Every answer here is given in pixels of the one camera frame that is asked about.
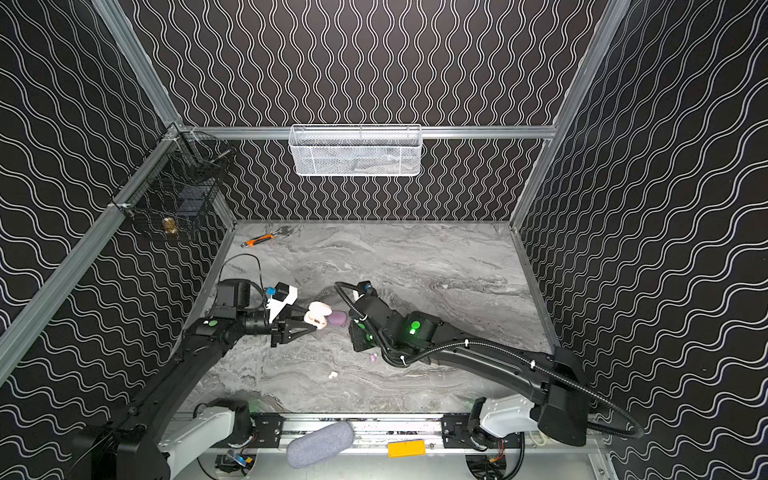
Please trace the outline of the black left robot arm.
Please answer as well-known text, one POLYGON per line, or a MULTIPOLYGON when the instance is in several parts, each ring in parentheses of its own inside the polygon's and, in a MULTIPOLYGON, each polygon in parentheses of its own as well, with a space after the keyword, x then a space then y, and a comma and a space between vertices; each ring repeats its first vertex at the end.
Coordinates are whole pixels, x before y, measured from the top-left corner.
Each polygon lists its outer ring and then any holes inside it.
POLYGON ((206 408, 173 434, 173 416, 197 383, 245 336, 288 344, 320 329, 298 291, 279 282, 265 288, 246 279, 221 280, 209 313, 187 328, 171 359, 128 405, 102 426, 75 438, 69 479, 173 479, 210 447, 248 444, 253 425, 246 403, 225 401, 206 408))

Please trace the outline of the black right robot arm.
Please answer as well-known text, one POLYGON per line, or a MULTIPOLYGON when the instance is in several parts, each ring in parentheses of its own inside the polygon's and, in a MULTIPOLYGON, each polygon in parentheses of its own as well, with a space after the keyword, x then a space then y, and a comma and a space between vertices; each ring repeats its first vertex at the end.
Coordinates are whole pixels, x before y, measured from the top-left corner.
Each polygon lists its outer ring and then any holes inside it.
POLYGON ((420 311, 402 315, 368 282, 337 282, 349 308, 350 335, 357 351, 378 348, 388 365, 457 368, 513 391, 506 399, 478 400, 477 429, 503 438, 539 431, 570 446, 583 446, 589 431, 640 439, 643 426, 623 407, 587 385, 575 355, 521 350, 470 334, 420 311))

